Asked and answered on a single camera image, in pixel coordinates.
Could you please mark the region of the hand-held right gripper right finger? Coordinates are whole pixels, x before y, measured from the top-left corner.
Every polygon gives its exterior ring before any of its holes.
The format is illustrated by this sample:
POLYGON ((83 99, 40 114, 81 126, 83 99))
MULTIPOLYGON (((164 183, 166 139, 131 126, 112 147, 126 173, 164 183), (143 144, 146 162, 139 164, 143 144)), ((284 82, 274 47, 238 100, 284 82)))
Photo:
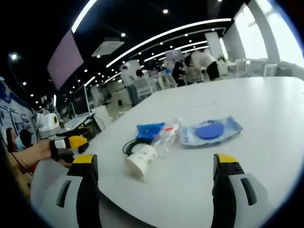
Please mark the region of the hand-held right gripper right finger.
POLYGON ((213 183, 212 228, 259 228, 271 217, 267 189, 235 157, 214 155, 213 183))

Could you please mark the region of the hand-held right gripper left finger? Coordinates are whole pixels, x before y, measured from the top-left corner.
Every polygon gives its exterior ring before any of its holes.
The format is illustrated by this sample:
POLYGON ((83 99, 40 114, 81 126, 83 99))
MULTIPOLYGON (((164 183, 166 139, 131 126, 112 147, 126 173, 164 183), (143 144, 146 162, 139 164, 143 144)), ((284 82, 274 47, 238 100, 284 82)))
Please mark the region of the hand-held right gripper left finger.
POLYGON ((101 228, 97 155, 77 157, 47 188, 40 215, 53 228, 101 228))

